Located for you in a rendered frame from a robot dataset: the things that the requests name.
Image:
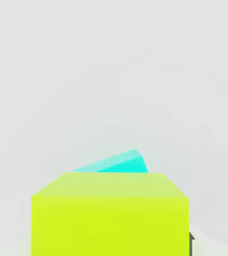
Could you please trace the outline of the small yellow cube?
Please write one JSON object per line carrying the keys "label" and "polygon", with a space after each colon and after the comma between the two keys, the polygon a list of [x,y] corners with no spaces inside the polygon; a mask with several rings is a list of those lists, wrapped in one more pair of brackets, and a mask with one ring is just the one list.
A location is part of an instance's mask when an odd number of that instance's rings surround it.
{"label": "small yellow cube", "polygon": [[32,196],[31,256],[189,256],[189,199],[161,173],[65,173]]}

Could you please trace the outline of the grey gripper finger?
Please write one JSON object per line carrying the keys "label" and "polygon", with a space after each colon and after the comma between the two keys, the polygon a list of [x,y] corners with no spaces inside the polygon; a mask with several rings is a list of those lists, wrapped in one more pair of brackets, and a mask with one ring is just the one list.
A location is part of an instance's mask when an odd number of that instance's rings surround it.
{"label": "grey gripper finger", "polygon": [[195,224],[189,224],[191,239],[191,256],[214,256],[214,249],[210,239]]}

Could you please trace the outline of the small cyan cube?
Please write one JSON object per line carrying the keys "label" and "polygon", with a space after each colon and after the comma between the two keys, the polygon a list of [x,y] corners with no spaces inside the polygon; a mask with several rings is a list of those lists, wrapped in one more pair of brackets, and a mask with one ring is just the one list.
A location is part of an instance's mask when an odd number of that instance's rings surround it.
{"label": "small cyan cube", "polygon": [[143,156],[135,149],[77,168],[73,172],[147,173]]}

